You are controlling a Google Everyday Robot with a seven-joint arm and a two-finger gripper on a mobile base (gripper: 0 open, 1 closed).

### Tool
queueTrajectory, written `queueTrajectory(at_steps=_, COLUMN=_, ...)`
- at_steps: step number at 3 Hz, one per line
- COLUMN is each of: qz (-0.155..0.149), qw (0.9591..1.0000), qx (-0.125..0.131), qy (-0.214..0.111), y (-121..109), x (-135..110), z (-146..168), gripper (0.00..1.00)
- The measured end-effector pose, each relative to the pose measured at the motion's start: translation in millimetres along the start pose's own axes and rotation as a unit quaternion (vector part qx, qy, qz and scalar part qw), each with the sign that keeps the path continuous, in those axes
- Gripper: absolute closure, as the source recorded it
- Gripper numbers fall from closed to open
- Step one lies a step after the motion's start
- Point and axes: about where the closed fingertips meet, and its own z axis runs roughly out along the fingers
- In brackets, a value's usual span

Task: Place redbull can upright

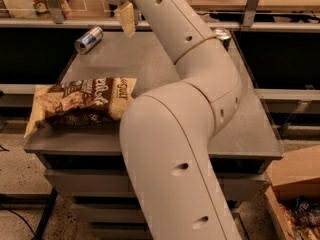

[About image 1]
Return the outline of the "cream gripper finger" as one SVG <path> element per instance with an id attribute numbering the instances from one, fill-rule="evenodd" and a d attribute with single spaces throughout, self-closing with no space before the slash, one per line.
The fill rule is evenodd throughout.
<path id="1" fill-rule="evenodd" d="M 133 4 L 127 1 L 118 7 L 117 17 L 126 36 L 132 37 L 136 30 Z"/>

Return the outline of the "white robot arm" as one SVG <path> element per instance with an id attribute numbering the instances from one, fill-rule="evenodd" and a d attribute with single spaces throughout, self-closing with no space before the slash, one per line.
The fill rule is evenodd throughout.
<path id="1" fill-rule="evenodd" d="M 239 107 L 239 72 L 185 0 L 133 1 L 180 76 L 137 97 L 120 123 L 124 162 L 152 238 L 241 240 L 208 155 L 209 140 Z"/>

